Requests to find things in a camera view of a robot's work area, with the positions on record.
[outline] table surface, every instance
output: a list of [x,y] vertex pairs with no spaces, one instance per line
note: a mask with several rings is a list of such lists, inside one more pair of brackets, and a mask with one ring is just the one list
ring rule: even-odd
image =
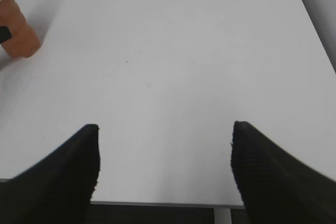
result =
[[336,178],[336,78],[301,0],[17,0],[44,39],[0,63],[0,177],[100,126],[95,201],[240,206],[234,121]]

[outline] orange object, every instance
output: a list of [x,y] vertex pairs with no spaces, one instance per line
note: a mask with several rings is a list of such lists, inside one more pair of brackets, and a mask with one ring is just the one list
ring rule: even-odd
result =
[[0,27],[1,45],[9,56],[28,58],[39,49],[37,35],[28,26],[15,0],[0,0]]

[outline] white wall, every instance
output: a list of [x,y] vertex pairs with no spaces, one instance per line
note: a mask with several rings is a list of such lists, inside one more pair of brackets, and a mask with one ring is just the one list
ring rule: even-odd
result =
[[336,69],[336,0],[302,0]]

